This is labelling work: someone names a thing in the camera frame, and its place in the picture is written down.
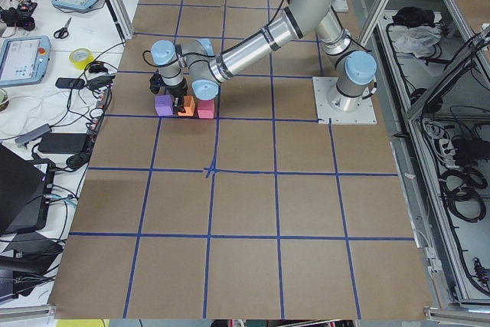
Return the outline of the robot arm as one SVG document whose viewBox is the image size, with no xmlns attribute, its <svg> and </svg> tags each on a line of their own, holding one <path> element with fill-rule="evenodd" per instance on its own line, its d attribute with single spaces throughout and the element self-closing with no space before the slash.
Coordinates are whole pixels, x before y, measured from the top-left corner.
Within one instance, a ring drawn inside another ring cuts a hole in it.
<svg viewBox="0 0 490 327">
<path fill-rule="evenodd" d="M 153 94 L 165 89 L 173 98 L 175 111 L 181 113 L 189 88 L 199 100 L 212 100 L 222 83 L 290 41 L 310 33 L 317 35 L 323 52 L 339 74 L 335 85 L 328 90 L 328 104 L 338 111 L 355 111 L 362 100 L 373 95 L 367 88 L 372 84 L 377 63 L 351 38 L 335 13 L 332 0 L 282 0 L 268 23 L 220 52 L 214 52 L 207 38 L 187 44 L 156 41 L 142 53 L 144 57 L 152 57 L 150 65 L 156 69 L 149 80 L 149 89 Z"/>
</svg>

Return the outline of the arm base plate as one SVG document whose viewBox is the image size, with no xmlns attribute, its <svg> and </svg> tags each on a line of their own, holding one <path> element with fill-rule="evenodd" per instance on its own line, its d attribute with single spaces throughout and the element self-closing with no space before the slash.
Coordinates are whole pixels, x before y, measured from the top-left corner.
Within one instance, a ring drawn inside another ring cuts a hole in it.
<svg viewBox="0 0 490 327">
<path fill-rule="evenodd" d="M 373 103 L 363 96 L 347 97 L 337 89 L 337 77 L 313 77 L 313 91 L 319 124 L 375 125 Z"/>
</svg>

